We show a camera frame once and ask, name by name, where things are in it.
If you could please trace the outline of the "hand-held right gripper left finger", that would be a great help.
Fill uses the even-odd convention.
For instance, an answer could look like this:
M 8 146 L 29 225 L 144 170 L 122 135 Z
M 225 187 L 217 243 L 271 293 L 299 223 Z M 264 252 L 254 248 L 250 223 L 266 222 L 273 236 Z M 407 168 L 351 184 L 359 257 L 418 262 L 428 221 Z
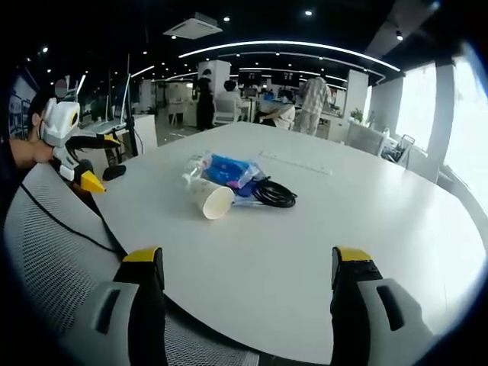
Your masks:
M 79 365 L 165 365 L 162 249 L 127 255 L 75 311 L 60 344 Z

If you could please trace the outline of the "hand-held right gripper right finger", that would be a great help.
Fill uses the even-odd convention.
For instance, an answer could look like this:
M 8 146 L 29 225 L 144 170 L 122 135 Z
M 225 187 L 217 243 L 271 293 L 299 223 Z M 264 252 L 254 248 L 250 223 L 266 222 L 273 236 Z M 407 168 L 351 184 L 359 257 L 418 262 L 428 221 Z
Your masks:
M 435 344 L 420 304 L 360 249 L 332 249 L 331 365 L 414 365 Z

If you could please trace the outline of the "person's left hand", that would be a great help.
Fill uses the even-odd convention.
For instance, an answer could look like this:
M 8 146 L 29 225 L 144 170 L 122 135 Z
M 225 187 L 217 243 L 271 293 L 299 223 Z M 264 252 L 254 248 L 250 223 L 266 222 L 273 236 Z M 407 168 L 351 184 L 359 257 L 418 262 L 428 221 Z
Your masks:
M 13 139 L 9 140 L 9 143 L 15 165 L 20 169 L 29 169 L 37 163 L 48 163 L 53 160 L 53 147 L 42 140 L 29 142 Z

